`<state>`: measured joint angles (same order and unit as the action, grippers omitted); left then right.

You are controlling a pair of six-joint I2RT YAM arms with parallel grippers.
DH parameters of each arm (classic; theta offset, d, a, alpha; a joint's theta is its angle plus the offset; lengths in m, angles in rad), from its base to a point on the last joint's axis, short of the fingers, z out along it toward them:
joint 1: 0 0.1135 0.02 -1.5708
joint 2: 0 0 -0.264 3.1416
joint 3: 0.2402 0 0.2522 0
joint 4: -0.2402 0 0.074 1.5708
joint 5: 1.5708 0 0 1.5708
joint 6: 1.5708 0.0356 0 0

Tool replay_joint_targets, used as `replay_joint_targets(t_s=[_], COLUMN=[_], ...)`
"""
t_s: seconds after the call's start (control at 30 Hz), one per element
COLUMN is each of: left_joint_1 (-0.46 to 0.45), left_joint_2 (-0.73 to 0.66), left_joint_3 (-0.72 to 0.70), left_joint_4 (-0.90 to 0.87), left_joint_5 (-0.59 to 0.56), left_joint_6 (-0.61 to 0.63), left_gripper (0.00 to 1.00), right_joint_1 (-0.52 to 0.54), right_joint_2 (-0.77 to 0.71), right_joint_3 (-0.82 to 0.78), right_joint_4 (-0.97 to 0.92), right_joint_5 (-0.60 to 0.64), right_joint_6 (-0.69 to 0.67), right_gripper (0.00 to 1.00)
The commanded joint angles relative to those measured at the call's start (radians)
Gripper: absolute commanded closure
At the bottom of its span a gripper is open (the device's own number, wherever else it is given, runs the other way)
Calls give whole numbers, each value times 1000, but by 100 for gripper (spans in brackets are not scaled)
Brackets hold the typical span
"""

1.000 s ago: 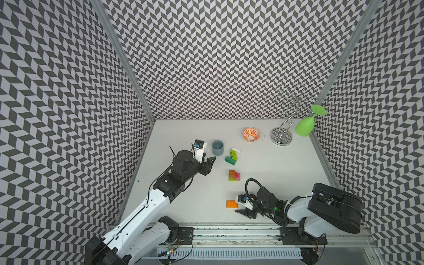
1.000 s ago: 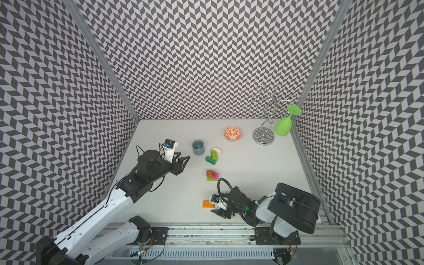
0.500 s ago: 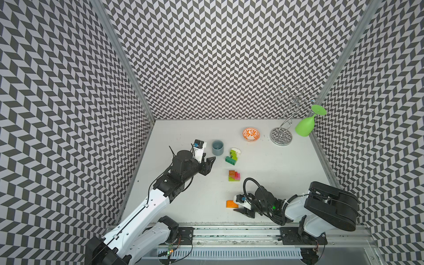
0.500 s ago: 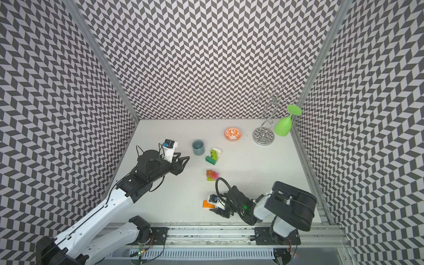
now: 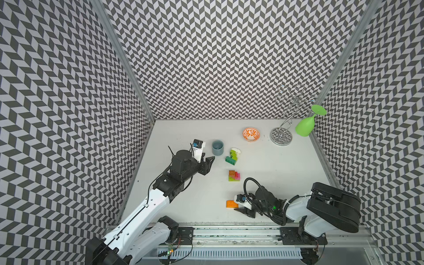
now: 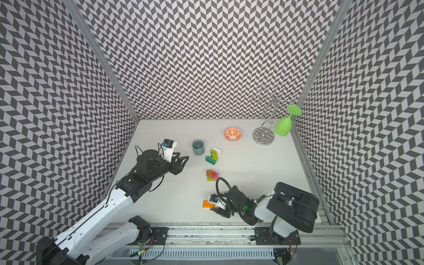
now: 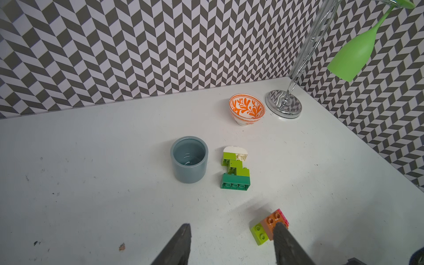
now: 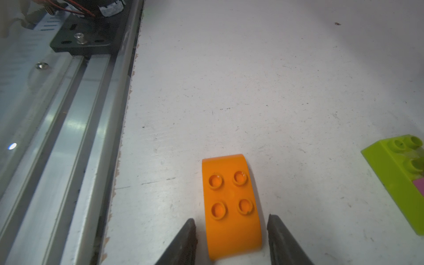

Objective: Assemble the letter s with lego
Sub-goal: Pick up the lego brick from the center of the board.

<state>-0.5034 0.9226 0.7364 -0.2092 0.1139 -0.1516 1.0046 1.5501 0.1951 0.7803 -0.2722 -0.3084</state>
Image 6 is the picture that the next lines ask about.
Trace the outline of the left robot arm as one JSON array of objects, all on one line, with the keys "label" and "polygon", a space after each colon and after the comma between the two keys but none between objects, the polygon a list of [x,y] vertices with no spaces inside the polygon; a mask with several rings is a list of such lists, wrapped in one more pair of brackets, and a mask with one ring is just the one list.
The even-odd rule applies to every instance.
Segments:
[{"label": "left robot arm", "polygon": [[140,240],[152,242],[151,225],[134,216],[120,228],[95,237],[119,214],[132,206],[152,184],[167,173],[181,173],[189,156],[173,149],[146,150],[137,156],[136,165],[110,189],[105,200],[85,217],[56,237],[42,237],[36,244],[38,265],[95,265],[115,250]]}]

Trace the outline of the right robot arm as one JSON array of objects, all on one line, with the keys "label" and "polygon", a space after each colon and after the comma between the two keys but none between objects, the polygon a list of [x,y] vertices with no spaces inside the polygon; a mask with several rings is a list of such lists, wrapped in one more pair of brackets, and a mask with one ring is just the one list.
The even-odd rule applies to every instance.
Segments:
[{"label": "right robot arm", "polygon": [[250,199],[223,178],[217,179],[215,188],[216,193],[210,195],[208,202],[214,204],[212,211],[222,217],[237,214],[251,226],[272,219],[271,235],[279,239],[296,231],[312,233],[314,230],[320,201],[311,193],[278,182],[271,194]]}]

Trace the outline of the orange long lego brick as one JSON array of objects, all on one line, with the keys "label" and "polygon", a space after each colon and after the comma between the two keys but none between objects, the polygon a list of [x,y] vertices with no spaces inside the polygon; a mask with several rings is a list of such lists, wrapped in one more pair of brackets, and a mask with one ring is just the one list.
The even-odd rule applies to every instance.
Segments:
[{"label": "orange long lego brick", "polygon": [[211,202],[209,202],[207,200],[204,200],[203,201],[203,204],[202,204],[202,207],[203,208],[212,209],[212,208],[215,208],[215,204],[213,204],[213,203],[211,203]]}]

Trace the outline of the dark green long lego brick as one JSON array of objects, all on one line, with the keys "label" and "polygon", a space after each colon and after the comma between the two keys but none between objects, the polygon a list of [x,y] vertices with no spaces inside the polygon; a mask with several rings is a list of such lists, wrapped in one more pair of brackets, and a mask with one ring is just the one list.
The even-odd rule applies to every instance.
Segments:
[{"label": "dark green long lego brick", "polygon": [[212,158],[212,157],[210,157],[210,156],[207,156],[207,157],[205,158],[205,160],[206,160],[206,162],[211,163],[212,165],[215,165],[215,164],[217,163],[217,160],[213,159],[213,158]]}]

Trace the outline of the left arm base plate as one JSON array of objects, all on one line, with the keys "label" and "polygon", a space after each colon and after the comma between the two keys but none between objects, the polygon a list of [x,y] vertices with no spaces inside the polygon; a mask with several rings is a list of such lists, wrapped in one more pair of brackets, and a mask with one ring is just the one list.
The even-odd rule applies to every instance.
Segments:
[{"label": "left arm base plate", "polygon": [[168,227],[144,228],[138,232],[136,240],[129,245],[163,246],[168,236]]}]

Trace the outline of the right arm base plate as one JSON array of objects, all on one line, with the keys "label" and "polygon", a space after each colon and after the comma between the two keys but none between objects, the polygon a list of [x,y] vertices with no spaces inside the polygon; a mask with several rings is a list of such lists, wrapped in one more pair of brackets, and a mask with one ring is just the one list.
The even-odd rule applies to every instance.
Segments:
[{"label": "right arm base plate", "polygon": [[298,230],[290,233],[288,237],[283,237],[275,232],[271,232],[270,227],[255,227],[254,232],[256,245],[298,246],[301,244]]}]

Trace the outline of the lime square lego brick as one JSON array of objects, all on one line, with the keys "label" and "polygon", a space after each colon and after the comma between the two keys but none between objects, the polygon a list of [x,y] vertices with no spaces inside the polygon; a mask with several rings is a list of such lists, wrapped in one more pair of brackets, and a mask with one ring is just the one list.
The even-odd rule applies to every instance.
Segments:
[{"label": "lime square lego brick", "polygon": [[218,160],[218,153],[216,150],[212,149],[210,152],[210,156],[213,160],[217,161]]}]

